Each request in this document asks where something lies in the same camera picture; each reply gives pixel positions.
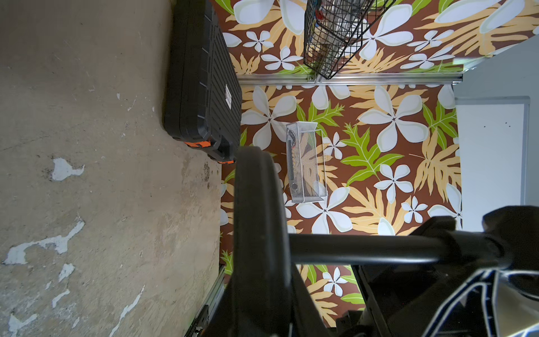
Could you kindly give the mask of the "black microphone stand pole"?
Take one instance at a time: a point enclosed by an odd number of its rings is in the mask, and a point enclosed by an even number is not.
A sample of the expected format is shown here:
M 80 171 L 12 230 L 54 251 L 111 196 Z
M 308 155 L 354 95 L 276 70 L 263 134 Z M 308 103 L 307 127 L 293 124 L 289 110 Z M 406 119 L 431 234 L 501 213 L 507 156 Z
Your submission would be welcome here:
M 435 216 L 408 236 L 292 234 L 293 262 L 328 265 L 478 263 L 482 268 L 538 272 L 538 208 L 506 206 L 483 217 L 481 233 L 456 230 Z

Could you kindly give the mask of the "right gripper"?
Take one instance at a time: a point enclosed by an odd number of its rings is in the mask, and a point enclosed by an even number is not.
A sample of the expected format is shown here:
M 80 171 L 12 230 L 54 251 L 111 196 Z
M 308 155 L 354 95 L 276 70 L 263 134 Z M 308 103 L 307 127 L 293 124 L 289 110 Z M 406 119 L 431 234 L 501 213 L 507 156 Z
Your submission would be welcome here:
M 355 265 L 365 308 L 338 320 L 339 336 L 502 336 L 506 286 L 538 301 L 538 269 L 457 265 Z

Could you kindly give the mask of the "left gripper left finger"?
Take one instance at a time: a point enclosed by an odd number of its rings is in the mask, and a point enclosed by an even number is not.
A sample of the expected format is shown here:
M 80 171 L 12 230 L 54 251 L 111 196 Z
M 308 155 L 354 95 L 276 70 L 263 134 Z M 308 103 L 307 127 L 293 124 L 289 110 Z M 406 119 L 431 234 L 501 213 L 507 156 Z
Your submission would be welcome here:
M 235 311 L 234 291 L 225 290 L 222 299 L 211 318 L 208 327 L 202 336 L 205 337 L 231 337 L 235 336 Z

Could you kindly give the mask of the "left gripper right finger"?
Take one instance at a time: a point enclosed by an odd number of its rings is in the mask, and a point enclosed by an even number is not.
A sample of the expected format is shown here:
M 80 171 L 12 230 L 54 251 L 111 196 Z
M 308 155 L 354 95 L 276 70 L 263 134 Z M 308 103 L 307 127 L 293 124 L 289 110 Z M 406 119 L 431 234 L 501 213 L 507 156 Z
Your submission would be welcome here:
M 292 265 L 292 336 L 331 336 L 324 326 L 300 273 Z

